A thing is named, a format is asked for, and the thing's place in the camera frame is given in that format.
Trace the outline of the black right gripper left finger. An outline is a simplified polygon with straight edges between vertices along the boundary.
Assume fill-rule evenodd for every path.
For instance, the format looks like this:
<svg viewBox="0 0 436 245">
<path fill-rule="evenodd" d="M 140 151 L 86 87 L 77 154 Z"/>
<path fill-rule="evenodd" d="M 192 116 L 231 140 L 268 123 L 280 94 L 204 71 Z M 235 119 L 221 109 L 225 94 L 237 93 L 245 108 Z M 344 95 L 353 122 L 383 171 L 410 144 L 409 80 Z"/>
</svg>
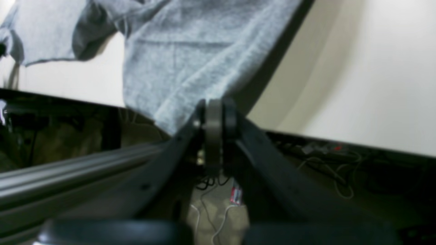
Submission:
<svg viewBox="0 0 436 245">
<path fill-rule="evenodd" d="M 50 219 L 37 245 L 193 245 L 195 186 L 220 175 L 224 105 L 201 100 L 162 153 L 104 194 Z"/>
</svg>

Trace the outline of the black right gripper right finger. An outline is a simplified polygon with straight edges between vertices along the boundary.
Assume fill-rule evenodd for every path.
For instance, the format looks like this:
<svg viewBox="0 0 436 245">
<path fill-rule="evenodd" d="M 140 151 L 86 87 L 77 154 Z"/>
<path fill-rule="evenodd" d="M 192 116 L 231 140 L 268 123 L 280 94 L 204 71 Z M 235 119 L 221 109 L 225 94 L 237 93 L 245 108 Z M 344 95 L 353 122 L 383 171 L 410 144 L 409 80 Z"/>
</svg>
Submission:
<svg viewBox="0 0 436 245">
<path fill-rule="evenodd" d="M 223 101 L 223 169 L 243 190 L 243 245 L 400 245 L 394 228 L 332 194 L 290 163 Z"/>
</svg>

